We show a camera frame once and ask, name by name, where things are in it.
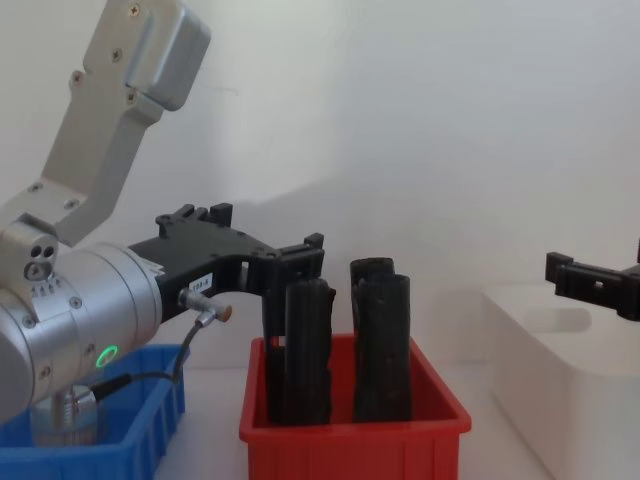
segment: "white box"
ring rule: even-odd
[[[485,292],[493,394],[557,480],[640,478],[640,324],[556,297]]]

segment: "black cable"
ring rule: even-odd
[[[195,325],[191,327],[191,330],[189,330],[189,333],[180,346],[178,356],[176,357],[176,364],[173,367],[173,375],[169,375],[166,372],[143,372],[133,375],[130,373],[126,373],[124,375],[120,375],[119,377],[116,377],[112,380],[108,380],[106,382],[89,387],[96,399],[96,402],[101,402],[105,398],[113,395],[116,392],[119,392],[133,382],[146,380],[149,378],[168,380],[174,385],[180,383],[182,367],[184,367],[185,357],[187,356],[187,352],[189,351],[189,346],[191,345],[191,342],[198,334],[198,332],[203,328],[204,327],[202,323],[196,322]]]
[[[180,381],[180,372],[182,371],[182,367],[184,366],[185,357],[187,356],[187,352],[189,351],[189,346],[191,345],[194,337],[200,330],[202,330],[202,328],[202,323],[196,322],[193,327],[191,327],[191,330],[189,330],[189,333],[185,337],[184,342],[182,342],[180,352],[178,352],[178,357],[176,358],[176,364],[173,367],[172,381],[174,384]]]

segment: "black mount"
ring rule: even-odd
[[[320,277],[324,237],[316,233],[300,245],[275,249],[232,229],[232,214],[233,206],[226,203],[209,209],[185,205],[159,216],[159,236],[131,249],[163,269],[157,282],[164,321],[184,311],[179,292],[209,275],[211,286],[201,292],[208,297],[225,292],[262,297],[269,418],[281,423],[285,348],[280,338],[285,337],[287,287]]]
[[[618,271],[548,253],[545,277],[555,283],[556,295],[612,308],[623,318],[640,321],[640,248],[637,262]]]

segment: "white wall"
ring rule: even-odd
[[[390,255],[413,279],[414,335],[441,360],[482,358],[479,288],[540,281],[547,251],[633,262],[637,2],[190,3],[215,35],[192,99],[149,132],[89,241],[140,241],[187,202],[235,203],[236,226],[276,246],[321,231],[338,329],[348,262]],[[39,173],[102,5],[3,2],[0,201]],[[245,361],[259,303],[237,304],[192,365]]]

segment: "black cylindrical object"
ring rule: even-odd
[[[335,290],[322,279],[287,287],[284,423],[331,421],[331,313]]]
[[[409,421],[410,280],[376,275],[356,287],[360,313],[355,422]]]
[[[367,281],[376,275],[393,275],[395,266],[392,258],[363,258],[351,262],[351,304],[353,306],[353,330],[359,328],[358,303],[354,300],[355,288],[361,281]]]

